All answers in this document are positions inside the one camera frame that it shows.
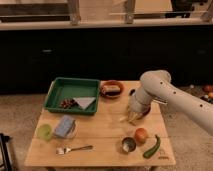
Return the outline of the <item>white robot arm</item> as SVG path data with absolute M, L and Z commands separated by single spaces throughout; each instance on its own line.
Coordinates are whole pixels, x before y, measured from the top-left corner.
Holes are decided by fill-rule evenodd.
M 151 109 L 155 97 L 172 104 L 213 136 L 213 105 L 173 86 L 166 70 L 141 75 L 140 87 L 129 99 L 129 110 L 141 116 Z

